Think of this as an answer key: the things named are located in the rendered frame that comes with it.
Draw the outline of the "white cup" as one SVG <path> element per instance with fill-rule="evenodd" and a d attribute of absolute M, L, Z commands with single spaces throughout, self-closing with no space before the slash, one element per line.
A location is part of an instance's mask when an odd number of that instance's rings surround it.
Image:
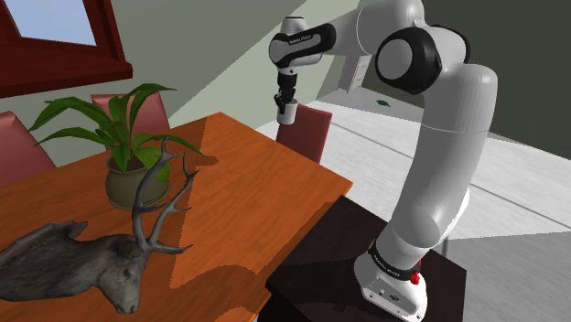
<path fill-rule="evenodd" d="M 296 119 L 296 109 L 298 106 L 298 102 L 296 99 L 293 99 L 291 102 L 285 105 L 285 113 L 280 114 L 277 108 L 277 115 L 276 120 L 282 125 L 290 125 L 295 122 Z"/>

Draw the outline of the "red chair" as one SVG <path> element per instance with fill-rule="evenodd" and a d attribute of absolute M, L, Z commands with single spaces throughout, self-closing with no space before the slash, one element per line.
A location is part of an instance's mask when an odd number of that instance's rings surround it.
<path fill-rule="evenodd" d="M 331 124 L 332 113 L 299 104 L 292 124 L 280 124 L 276 142 L 320 163 Z"/>
<path fill-rule="evenodd" d="M 0 188 L 55 168 L 17 116 L 0 113 Z"/>
<path fill-rule="evenodd" d="M 101 107 L 105 113 L 111 117 L 108 102 L 113 96 L 119 98 L 123 94 L 93 94 L 91 95 L 92 102 Z M 127 106 L 127 125 L 129 125 L 129 115 L 131 105 L 134 97 L 131 97 Z M 169 131 L 170 126 L 167 119 L 167 114 L 162 102 L 160 92 L 156 92 L 145 99 L 138 114 L 135 118 L 134 129 L 132 134 L 146 133 L 146 134 L 162 134 Z"/>

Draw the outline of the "white cabinet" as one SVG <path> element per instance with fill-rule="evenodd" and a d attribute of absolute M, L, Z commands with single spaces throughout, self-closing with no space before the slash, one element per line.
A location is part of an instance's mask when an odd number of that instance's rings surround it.
<path fill-rule="evenodd" d="M 362 85 L 371 61 L 371 55 L 347 56 L 339 79 L 338 88 L 350 92 Z"/>

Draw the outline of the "orange wooden table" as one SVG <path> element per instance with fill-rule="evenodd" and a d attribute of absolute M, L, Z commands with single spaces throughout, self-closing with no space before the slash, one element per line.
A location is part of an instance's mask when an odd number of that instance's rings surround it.
<path fill-rule="evenodd" d="M 43 301 L 0 301 L 0 322 L 253 322 L 269 299 L 265 282 L 351 183 L 232 119 L 215 113 L 176 127 L 194 148 L 173 154 L 168 215 L 141 300 L 120 315 L 97 289 Z"/>

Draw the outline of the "dark robot stand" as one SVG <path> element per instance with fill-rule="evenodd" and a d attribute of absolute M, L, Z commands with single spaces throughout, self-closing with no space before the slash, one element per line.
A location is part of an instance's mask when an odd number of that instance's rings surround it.
<path fill-rule="evenodd" d="M 363 298 L 353 265 L 386 222 L 341 196 L 266 281 L 257 322 L 403 322 Z M 431 251 L 422 260 L 422 322 L 463 322 L 467 271 Z"/>

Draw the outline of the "green plant in olive pot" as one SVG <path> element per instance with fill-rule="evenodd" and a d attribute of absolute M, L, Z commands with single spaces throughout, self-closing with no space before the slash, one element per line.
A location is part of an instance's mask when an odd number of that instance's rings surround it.
<path fill-rule="evenodd" d="M 147 97 L 165 91 L 167 88 L 156 83 L 143 83 L 119 98 L 113 96 L 108 102 L 111 117 L 92 101 L 86 102 L 77 97 L 64 97 L 47 102 L 47 106 L 39 114 L 29 128 L 36 131 L 59 114 L 74 110 L 82 113 L 97 123 L 97 128 L 87 130 L 82 127 L 68 127 L 47 136 L 49 141 L 61 137 L 74 137 L 89 140 L 105 146 L 111 152 L 106 161 L 108 173 L 105 179 L 105 191 L 110 203 L 118 208 L 130 210 L 135 203 L 135 195 L 145 175 L 155 166 L 161 157 L 161 149 L 150 146 L 151 141 L 168 139 L 176 142 L 195 153 L 199 149 L 187 140 L 167 132 L 162 134 L 132 134 L 135 118 L 141 105 Z M 127 125 L 127 106 L 129 99 L 134 97 Z"/>

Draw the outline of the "dark red framed window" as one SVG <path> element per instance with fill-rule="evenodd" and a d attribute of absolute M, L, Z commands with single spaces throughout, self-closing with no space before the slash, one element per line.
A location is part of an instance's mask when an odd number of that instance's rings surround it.
<path fill-rule="evenodd" d="M 127 80 L 112 0 L 81 0 L 92 29 L 92 45 L 21 35 L 6 0 L 0 0 L 0 98 Z"/>

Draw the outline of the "grey deer head with antlers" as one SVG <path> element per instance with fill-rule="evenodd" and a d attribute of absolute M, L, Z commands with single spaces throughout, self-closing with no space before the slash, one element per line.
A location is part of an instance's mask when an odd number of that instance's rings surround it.
<path fill-rule="evenodd" d="M 0 252 L 0 300 L 23 302 L 79 295 L 98 288 L 118 314 L 133 314 L 140 304 L 141 277 L 153 253 L 180 254 L 187 247 L 158 240 L 168 214 L 193 183 L 194 173 L 183 169 L 184 187 L 168 203 L 146 207 L 143 196 L 151 179 L 177 154 L 161 143 L 161 156 L 147 171 L 135 193 L 133 232 L 77 241 L 88 223 L 48 223 L 11 242 Z"/>

